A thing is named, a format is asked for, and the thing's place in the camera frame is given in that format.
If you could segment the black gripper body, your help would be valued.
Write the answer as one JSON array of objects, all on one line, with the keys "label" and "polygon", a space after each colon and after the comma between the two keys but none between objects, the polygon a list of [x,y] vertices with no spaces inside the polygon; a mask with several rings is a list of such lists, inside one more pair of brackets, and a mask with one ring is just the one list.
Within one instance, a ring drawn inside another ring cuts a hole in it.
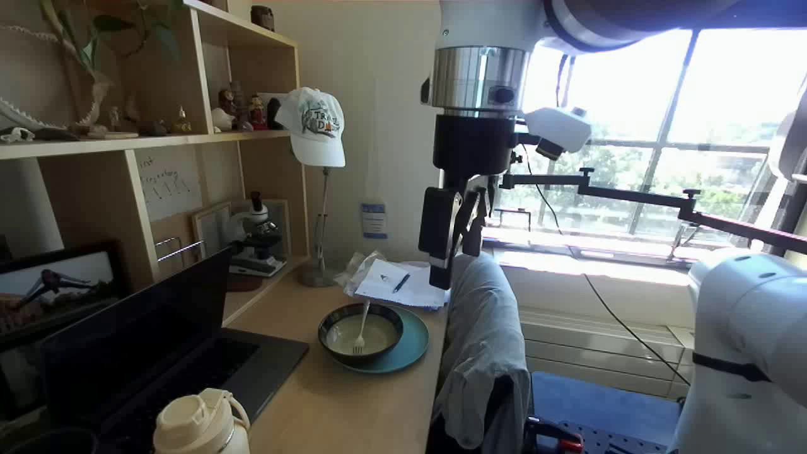
[{"label": "black gripper body", "polygon": [[507,170],[511,150],[510,118],[435,118],[434,166],[444,171],[439,186],[424,191],[418,250],[445,261],[455,237],[468,228],[468,214],[478,205],[478,191],[468,186],[471,178],[497,178]]}]

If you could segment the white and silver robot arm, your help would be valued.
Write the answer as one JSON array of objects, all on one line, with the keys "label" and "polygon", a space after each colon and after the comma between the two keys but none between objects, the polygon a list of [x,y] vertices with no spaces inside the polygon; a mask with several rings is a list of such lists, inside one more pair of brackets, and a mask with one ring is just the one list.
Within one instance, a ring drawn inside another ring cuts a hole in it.
[{"label": "white and silver robot arm", "polygon": [[563,110],[522,107],[531,49],[569,55],[633,46],[670,28],[805,28],[805,0],[439,0],[440,38],[420,101],[439,112],[434,166],[424,191],[418,250],[429,284],[445,290],[455,255],[482,248],[488,181],[510,151],[531,144],[547,160],[576,151],[589,123]]}]

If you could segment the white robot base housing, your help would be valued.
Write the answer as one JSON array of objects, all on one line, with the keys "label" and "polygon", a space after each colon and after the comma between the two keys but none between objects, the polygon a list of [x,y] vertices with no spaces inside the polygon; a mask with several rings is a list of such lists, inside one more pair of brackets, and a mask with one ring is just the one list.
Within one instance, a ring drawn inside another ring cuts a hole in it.
[{"label": "white robot base housing", "polygon": [[690,386],[670,454],[807,454],[807,273],[737,252],[690,267]]}]

